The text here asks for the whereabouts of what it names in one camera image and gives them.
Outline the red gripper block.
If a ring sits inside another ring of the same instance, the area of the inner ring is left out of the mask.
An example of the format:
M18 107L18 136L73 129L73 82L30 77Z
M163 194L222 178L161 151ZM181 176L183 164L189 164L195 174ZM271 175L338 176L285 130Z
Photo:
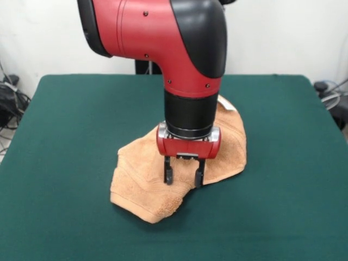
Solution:
M203 185L206 160L214 159L221 145L221 129L217 126L205 138L198 140L180 139L167 129L166 122L161 122L157 127L156 143L158 151L164 156L164 183L171 185L173 182L173 169L170 157L190 157L198 162L195 172L195 188Z

